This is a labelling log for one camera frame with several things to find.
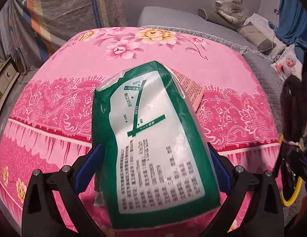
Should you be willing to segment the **grey brown small cushion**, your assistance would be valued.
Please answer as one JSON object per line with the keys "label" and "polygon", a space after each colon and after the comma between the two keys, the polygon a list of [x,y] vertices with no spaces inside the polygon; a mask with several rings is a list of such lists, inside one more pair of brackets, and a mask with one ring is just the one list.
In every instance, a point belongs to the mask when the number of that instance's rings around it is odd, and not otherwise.
{"label": "grey brown small cushion", "polygon": [[258,28],[256,28],[251,22],[238,29],[238,33],[241,34],[249,43],[255,45],[257,49],[268,55],[276,47],[276,44],[269,40]]}

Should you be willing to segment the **grey bolster pillow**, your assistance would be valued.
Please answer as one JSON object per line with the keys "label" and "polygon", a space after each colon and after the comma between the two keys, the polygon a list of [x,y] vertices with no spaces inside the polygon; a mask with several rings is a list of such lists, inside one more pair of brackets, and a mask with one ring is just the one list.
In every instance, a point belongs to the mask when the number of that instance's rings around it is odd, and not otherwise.
{"label": "grey bolster pillow", "polygon": [[225,20],[213,8],[199,8],[197,11],[197,15],[211,23],[215,23],[224,26],[226,28],[229,28],[231,30],[238,31],[238,27],[234,26],[232,23],[229,23],[227,20]]}

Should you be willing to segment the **blue curtain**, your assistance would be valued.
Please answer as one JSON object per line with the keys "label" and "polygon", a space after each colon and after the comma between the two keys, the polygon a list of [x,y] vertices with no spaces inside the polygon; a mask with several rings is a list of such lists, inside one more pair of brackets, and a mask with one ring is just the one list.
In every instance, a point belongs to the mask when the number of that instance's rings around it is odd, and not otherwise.
{"label": "blue curtain", "polygon": [[297,59],[303,63],[307,52],[307,11],[300,0],[280,0],[279,25],[269,22],[276,37],[286,45],[294,45]]}

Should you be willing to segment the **white drawer cabinet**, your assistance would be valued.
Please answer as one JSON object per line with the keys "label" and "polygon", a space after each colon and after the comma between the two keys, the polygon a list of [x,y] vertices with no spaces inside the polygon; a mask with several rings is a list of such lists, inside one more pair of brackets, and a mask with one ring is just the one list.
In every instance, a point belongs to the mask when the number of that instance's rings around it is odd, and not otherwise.
{"label": "white drawer cabinet", "polygon": [[8,95],[18,79],[20,73],[16,63],[11,57],[1,64],[0,67],[0,113]]}

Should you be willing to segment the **wrapped plush cat toy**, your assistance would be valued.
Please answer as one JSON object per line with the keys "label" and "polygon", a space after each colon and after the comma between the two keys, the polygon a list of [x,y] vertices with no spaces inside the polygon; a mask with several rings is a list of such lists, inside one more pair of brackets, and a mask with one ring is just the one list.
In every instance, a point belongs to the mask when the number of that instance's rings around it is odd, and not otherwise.
{"label": "wrapped plush cat toy", "polygon": [[242,27],[248,18],[244,0],[216,0],[215,7],[222,18],[236,27]]}

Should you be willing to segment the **striped hanging sheet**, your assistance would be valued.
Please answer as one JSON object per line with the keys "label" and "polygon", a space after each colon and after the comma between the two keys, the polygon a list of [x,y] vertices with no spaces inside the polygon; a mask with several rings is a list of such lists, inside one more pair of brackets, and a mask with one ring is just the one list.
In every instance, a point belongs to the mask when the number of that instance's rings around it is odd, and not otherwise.
{"label": "striped hanging sheet", "polygon": [[126,25],[123,0],[0,0],[0,62],[24,73],[80,32]]}

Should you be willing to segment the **white quilted cushion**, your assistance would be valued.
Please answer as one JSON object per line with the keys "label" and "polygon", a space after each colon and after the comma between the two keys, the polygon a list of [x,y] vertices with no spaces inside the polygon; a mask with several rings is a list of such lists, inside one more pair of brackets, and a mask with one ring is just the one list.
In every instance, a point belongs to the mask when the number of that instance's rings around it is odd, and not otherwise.
{"label": "white quilted cushion", "polygon": [[276,36],[276,29],[270,28],[269,21],[259,16],[258,14],[253,14],[247,18],[244,22],[244,26],[251,22],[256,28],[258,28],[269,40],[273,41],[276,44],[276,47],[271,51],[267,56],[275,57],[278,53],[289,52],[295,54],[294,45],[286,45]]}

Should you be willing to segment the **green white milk carton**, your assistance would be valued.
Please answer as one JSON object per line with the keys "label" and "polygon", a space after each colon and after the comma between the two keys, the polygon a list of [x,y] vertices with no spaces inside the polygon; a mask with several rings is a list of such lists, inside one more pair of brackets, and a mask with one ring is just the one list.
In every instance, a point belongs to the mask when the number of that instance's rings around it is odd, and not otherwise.
{"label": "green white milk carton", "polygon": [[95,89],[92,142],[105,150],[97,178],[115,229],[177,223],[220,206],[192,104],[159,62],[120,72]]}

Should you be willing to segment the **baby print pillow far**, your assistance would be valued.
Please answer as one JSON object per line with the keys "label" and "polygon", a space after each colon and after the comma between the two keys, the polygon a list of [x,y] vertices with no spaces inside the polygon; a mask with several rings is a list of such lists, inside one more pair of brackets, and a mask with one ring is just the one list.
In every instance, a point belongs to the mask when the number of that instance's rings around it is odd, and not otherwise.
{"label": "baby print pillow far", "polygon": [[282,56],[271,66],[282,82],[291,75],[302,80],[302,63],[291,53]]}

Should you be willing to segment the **grey quilted sofa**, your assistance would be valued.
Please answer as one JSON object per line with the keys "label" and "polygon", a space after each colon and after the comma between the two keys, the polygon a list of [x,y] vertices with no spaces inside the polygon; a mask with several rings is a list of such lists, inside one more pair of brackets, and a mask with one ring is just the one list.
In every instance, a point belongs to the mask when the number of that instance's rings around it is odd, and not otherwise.
{"label": "grey quilted sofa", "polygon": [[272,110],[274,121],[277,125],[281,123],[280,95],[283,83],[271,67],[271,58],[260,53],[237,31],[208,22],[195,14],[162,7],[145,7],[140,14],[137,25],[139,27],[153,26],[192,34],[238,51],[259,80]]}

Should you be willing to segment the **black wrapper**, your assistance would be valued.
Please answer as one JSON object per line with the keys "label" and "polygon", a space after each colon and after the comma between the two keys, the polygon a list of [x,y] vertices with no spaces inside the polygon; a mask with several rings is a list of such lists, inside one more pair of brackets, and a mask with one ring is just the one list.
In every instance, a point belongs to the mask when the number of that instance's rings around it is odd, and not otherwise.
{"label": "black wrapper", "polygon": [[307,75],[289,76],[281,92],[282,133],[288,142],[298,142],[307,125]]}

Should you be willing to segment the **yellow rimmed trash bin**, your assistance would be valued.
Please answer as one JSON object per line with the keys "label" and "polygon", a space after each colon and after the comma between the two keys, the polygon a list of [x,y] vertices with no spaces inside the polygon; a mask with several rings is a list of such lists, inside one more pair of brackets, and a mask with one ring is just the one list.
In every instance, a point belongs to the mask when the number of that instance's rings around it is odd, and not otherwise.
{"label": "yellow rimmed trash bin", "polygon": [[284,207],[290,207],[298,198],[303,180],[298,176],[298,174],[295,174],[291,170],[290,164],[286,161],[286,155],[283,155],[281,150],[279,155],[281,156],[281,164],[279,169],[282,181],[282,190],[280,192],[281,201]]}

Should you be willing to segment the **pink torn paper box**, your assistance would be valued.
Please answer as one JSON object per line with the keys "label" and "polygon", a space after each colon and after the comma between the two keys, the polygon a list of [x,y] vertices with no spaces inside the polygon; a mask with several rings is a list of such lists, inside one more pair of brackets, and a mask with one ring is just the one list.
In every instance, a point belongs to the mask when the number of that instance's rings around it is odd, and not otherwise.
{"label": "pink torn paper box", "polygon": [[192,103],[193,109],[195,112],[197,112],[205,92],[205,87],[174,69],[171,69],[171,71],[174,73],[182,88],[186,92]]}

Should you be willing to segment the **pink floral table cover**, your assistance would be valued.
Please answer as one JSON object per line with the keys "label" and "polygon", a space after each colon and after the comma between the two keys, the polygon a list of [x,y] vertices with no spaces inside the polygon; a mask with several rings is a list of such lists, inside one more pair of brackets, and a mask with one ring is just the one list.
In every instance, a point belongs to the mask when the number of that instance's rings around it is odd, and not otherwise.
{"label": "pink floral table cover", "polygon": [[261,173],[279,153],[270,63],[227,41],[162,27],[83,31],[43,64],[23,89],[0,140],[0,199],[17,224],[31,174],[59,170],[91,147],[94,89],[133,66],[158,61],[195,82],[196,113],[206,140],[234,165]]}

